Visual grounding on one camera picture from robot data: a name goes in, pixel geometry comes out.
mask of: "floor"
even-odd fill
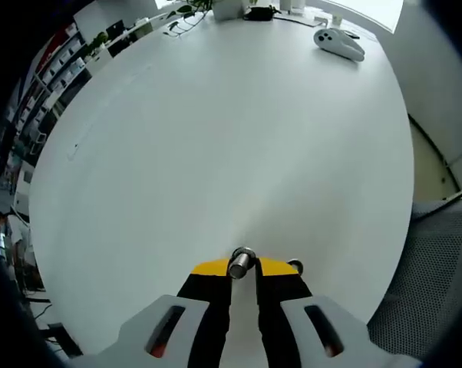
[[[441,200],[453,195],[456,187],[436,152],[413,125],[411,133],[415,166],[414,201]]]

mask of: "white game controller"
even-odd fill
[[[339,29],[320,29],[313,39],[323,50],[354,61],[364,60],[365,51],[362,47]]]

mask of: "potted plant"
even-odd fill
[[[256,4],[256,2],[257,0],[249,0],[250,4]],[[170,33],[164,32],[164,34],[178,37],[181,34],[188,32],[198,25],[206,17],[210,10],[213,10],[214,18],[217,21],[241,18],[245,11],[243,0],[186,0],[185,5],[168,14],[167,18],[180,15],[182,16],[182,19],[170,23],[168,25]],[[196,23],[189,23],[187,19],[192,18],[198,12],[203,13],[202,18],[200,18]]]

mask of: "green leaf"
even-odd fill
[[[173,23],[170,23],[170,25],[168,26],[168,29],[172,31],[173,28],[175,28],[177,25],[178,25],[178,21],[174,21]]]
[[[190,17],[193,17],[195,15],[195,12],[194,11],[190,11],[188,13],[185,13],[183,15],[183,19],[187,19],[187,18],[190,18]]]
[[[188,12],[191,12],[192,11],[192,5],[184,5],[184,6],[181,6],[177,12],[179,13],[188,13]]]

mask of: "gray fabric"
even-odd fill
[[[444,202],[415,204],[412,218]],[[412,223],[400,263],[368,330],[390,353],[428,353],[462,306],[462,200]]]

